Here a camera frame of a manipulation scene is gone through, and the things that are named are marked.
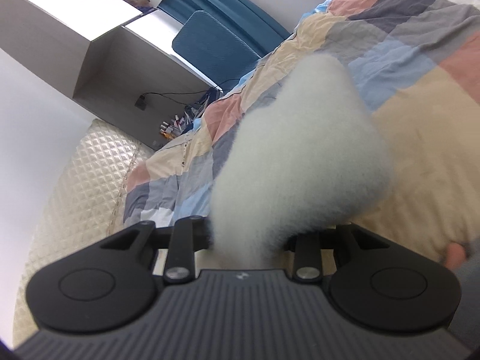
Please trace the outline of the person's right hand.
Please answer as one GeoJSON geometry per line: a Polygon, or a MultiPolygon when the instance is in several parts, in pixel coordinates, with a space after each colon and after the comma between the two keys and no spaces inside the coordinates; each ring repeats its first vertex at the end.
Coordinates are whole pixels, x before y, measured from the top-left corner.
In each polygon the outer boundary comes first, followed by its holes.
{"type": "Polygon", "coordinates": [[[467,261],[467,252],[462,244],[452,242],[446,249],[444,267],[454,271],[467,261]]]}

